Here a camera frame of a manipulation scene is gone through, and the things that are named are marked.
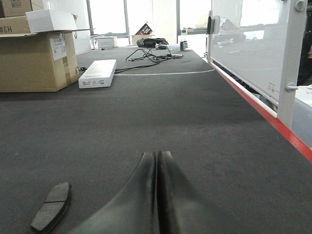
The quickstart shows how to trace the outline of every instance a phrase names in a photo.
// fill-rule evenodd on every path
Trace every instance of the red edge strip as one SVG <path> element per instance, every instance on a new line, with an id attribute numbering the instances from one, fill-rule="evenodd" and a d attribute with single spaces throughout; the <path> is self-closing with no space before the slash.
<path id="1" fill-rule="evenodd" d="M 312 163 L 312 150 L 300 140 L 280 119 L 272 116 L 266 109 L 264 109 L 259 103 L 253 100 L 247 93 L 241 90 L 232 80 L 219 71 L 219 68 L 213 63 L 209 64 L 216 69 L 216 71 L 243 97 L 245 100 L 253 106 L 276 130 L 278 130 L 294 147 L 301 152 L 307 160 Z"/>

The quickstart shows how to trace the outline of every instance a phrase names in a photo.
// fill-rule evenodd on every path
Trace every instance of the white box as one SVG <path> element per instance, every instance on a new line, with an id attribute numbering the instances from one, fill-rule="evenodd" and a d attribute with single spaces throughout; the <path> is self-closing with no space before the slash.
<path id="1" fill-rule="evenodd" d="M 96 37 L 100 49 L 111 49 L 117 47 L 117 37 Z"/>
<path id="2" fill-rule="evenodd" d="M 26 12 L 26 16 L 31 33 L 77 29 L 70 13 L 49 9 Z"/>
<path id="3" fill-rule="evenodd" d="M 116 70 L 116 60 L 96 60 L 78 79 L 79 88 L 110 87 Z"/>

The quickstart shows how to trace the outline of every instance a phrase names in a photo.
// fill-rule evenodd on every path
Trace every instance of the white tape line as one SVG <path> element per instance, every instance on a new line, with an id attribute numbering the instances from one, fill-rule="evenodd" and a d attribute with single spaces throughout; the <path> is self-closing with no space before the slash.
<path id="1" fill-rule="evenodd" d="M 166 75 L 185 75 L 185 74 L 199 74 L 212 72 L 213 70 L 201 71 L 201 72 L 173 72 L 173 73 L 151 73 L 151 74 L 115 74 L 115 76 L 166 76 Z"/>

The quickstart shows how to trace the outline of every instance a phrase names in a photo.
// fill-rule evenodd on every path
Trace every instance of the black bag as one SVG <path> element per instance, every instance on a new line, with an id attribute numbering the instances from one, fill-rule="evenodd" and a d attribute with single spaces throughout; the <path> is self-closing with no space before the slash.
<path id="1" fill-rule="evenodd" d="M 168 45 L 168 42 L 165 38 L 143 38 L 137 40 L 136 44 L 138 45 L 138 47 L 153 48 L 156 46 L 156 44 Z"/>

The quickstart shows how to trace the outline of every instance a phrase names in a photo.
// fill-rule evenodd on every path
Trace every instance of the glass panel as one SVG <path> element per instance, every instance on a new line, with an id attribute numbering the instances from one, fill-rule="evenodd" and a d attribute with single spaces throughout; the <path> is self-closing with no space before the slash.
<path id="1" fill-rule="evenodd" d="M 123 0 L 90 0 L 94 34 L 125 33 Z"/>
<path id="2" fill-rule="evenodd" d="M 211 57 L 275 103 L 281 85 L 289 10 L 289 1 L 281 0 L 212 2 L 220 31 L 213 35 Z"/>

